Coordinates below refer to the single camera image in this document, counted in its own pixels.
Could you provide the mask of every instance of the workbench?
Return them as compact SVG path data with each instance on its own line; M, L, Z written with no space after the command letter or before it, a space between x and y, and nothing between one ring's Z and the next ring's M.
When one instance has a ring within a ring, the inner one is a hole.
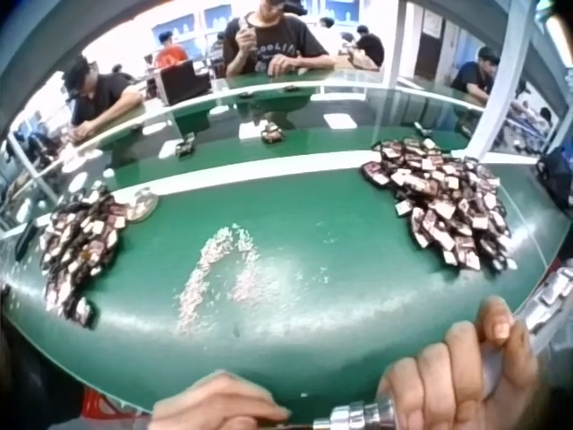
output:
M101 179L121 198L148 185L159 205L129 225L115 266L87 293L98 309L92 330L45 311L38 238L14 264L18 230L8 235L0 274L13 286L9 321L75 378L145 410L224 368L308 419L370 399L387 365L439 341L454 321L473 319L483 298L501 295L517 308L569 228L533 168L490 166L501 179L518 270L447 268L417 247L391 192L367 184L358 167L374 142L415 135L414 121L433 127L445 151L463 149L467 138L443 126L454 115L450 103L377 88L367 73L342 86L309 76L299 82L321 85L260 89L250 99L233 90L262 78L216 82L212 96L143 115L138 127L132 118L97 140L89 159L58 173L62 192L81 174L84 186ZM269 119L283 128L283 142L261 141L257 127ZM178 159L172 149L182 138L194 139L196 151ZM231 252L213 264L197 319L180 332L178 296L222 228L252 239L256 285L242 301L229 298L244 265Z

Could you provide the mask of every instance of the metal tool handle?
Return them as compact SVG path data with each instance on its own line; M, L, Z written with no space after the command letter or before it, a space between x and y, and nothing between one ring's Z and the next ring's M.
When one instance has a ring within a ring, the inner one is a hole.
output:
M515 318L525 322L533 352L538 355L566 321L573 308L573 262L569 261L547 280L517 310ZM483 396L489 397L501 379L503 357L499 350L482 347ZM329 418L314 421L314 430L394 430L394 404L390 398L334 408Z

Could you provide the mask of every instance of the orange shirt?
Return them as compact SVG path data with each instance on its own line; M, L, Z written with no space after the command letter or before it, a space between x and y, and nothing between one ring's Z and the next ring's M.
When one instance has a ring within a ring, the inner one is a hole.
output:
M169 67L170 65L177 65L178 63L188 59L189 57L182 47L178 45L170 45L159 51L158 55L155 57L155 67L162 69L164 67Z

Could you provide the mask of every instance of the pile of chips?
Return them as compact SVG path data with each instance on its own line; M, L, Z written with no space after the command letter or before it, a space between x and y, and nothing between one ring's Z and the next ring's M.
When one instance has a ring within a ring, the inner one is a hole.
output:
M477 159L443 154L431 139L377 142L381 161L361 167L364 177L394 191L398 216L410 218L416 242L436 245L447 264L479 271L516 269L511 233L497 192L500 179Z
M89 193L82 190L60 200L39 240L48 311L84 327L90 324L93 309L81 292L113 263L126 212L102 182Z

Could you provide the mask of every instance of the backpack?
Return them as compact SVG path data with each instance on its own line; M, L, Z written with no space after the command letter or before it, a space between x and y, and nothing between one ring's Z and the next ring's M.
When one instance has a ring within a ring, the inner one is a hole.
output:
M563 210L573 209L573 138L543 155L536 168L555 203Z

